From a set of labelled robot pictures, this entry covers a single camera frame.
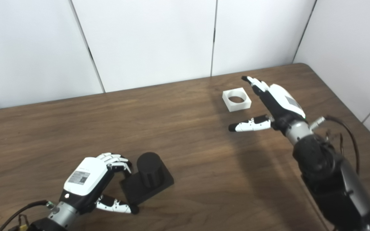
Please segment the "white and black right hand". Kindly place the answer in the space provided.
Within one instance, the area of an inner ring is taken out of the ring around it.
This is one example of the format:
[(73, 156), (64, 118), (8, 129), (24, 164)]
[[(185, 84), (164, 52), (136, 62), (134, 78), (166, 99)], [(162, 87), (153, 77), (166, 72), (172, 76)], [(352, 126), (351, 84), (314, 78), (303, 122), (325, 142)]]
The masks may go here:
[(283, 135), (295, 122), (304, 122), (306, 115), (295, 99), (280, 85), (267, 85), (264, 81), (242, 76), (248, 82), (255, 95), (268, 109), (270, 115), (260, 115), (236, 124), (230, 124), (228, 130), (234, 133), (259, 131), (272, 128)]

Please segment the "white and black left hand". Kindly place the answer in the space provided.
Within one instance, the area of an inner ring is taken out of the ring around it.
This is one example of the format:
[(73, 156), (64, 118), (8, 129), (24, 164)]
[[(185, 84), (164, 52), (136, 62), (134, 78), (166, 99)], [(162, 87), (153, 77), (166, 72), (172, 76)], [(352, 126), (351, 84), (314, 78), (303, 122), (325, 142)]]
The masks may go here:
[(94, 209), (138, 214), (138, 206), (104, 194), (115, 173), (122, 172), (128, 178), (132, 175), (131, 168), (131, 161), (120, 154), (107, 152), (86, 157), (66, 180), (60, 202), (72, 206), (81, 215)]

